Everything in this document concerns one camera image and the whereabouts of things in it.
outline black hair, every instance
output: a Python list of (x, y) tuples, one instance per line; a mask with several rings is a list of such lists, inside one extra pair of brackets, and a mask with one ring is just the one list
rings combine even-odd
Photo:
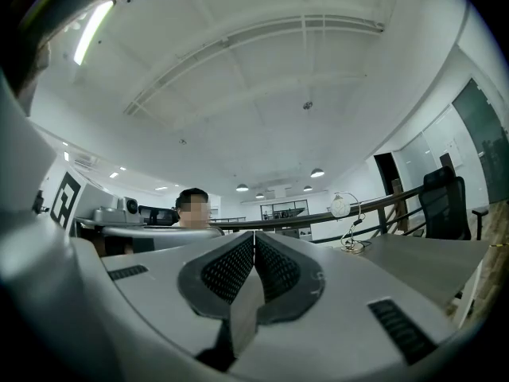
[(175, 201), (175, 208), (179, 209), (182, 208), (183, 204), (191, 204), (192, 195), (199, 195), (200, 197), (204, 198), (205, 202), (208, 202), (208, 194), (202, 189), (199, 188), (185, 189), (184, 191), (181, 192), (181, 194)]

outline black chair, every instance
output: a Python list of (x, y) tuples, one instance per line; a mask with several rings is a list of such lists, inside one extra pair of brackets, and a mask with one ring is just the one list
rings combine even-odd
[[(465, 187), (449, 166), (424, 176), (424, 190), (419, 194), (426, 219), (426, 238), (470, 240)], [(477, 240), (480, 240), (483, 216), (488, 209), (474, 209), (477, 216)]]

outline desk lamp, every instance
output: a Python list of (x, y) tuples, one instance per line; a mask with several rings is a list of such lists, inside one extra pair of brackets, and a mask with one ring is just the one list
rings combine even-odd
[(354, 220), (350, 229), (348, 229), (348, 231), (341, 237), (341, 249), (349, 253), (354, 254), (360, 253), (363, 250), (364, 245), (353, 238), (353, 232), (355, 231), (356, 226), (362, 223), (363, 221), (363, 218), (361, 219), (360, 217), (361, 216), (360, 202), (355, 195), (349, 193), (348, 191), (339, 191), (338, 193), (335, 193), (336, 196), (334, 197), (331, 203), (331, 214), (336, 218), (348, 216), (351, 210), (350, 203), (346, 201), (344, 198), (342, 198), (340, 194), (350, 195), (357, 201), (357, 205), (359, 206), (359, 214), (357, 216), (357, 219)]

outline fluorescent light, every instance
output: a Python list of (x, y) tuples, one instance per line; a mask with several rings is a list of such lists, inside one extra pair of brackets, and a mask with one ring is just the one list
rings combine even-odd
[(81, 35), (80, 43), (78, 44), (78, 48), (74, 54), (74, 62), (78, 65), (81, 65), (83, 62), (83, 58), (85, 57), (85, 53), (87, 52), (88, 46), (90, 45), (90, 41), (94, 37), (95, 31), (101, 24), (101, 21), (106, 17), (110, 8), (113, 7), (113, 2), (111, 0), (104, 2), (99, 7), (97, 7), (88, 20), (87, 26)]
[(321, 177), (322, 175), (324, 175), (324, 171), (322, 169), (314, 169), (312, 172), (311, 172), (311, 178), (316, 178), (316, 177)]

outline doorway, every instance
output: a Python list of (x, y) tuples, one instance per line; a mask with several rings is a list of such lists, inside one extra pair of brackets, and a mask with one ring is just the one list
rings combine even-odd
[(377, 154), (375, 155), (376, 165), (379, 168), (380, 175), (382, 176), (383, 188), (385, 189), (386, 195), (394, 194), (393, 181), (399, 179), (399, 172), (394, 163), (394, 159), (391, 153)]
[(483, 167), (490, 204), (509, 199), (509, 142), (488, 98), (470, 79), (453, 101)]

